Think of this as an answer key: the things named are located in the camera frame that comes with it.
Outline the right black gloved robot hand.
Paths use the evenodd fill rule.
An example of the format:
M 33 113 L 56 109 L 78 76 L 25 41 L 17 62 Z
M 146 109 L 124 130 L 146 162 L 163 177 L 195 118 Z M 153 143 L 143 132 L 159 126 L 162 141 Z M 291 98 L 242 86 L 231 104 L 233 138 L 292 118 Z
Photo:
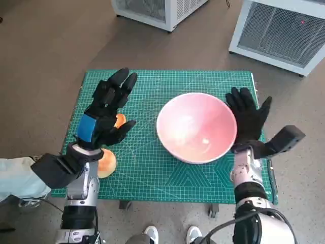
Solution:
M 232 87 L 225 98 L 237 122 L 235 143 L 243 144 L 250 140 L 259 140 L 270 112 L 272 97 L 267 97 L 261 107 L 257 108 L 248 88 Z

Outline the left bare black robot hand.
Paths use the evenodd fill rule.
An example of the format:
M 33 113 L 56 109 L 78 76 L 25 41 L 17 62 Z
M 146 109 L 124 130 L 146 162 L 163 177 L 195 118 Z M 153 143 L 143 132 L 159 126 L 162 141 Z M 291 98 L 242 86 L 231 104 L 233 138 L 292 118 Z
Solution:
M 128 101 L 128 96 L 137 82 L 137 74 L 128 68 L 116 71 L 108 80 L 97 85 L 92 102 L 84 111 L 77 130 L 77 144 L 86 150 L 120 143 L 136 121 L 125 122 L 115 127 L 118 109 Z

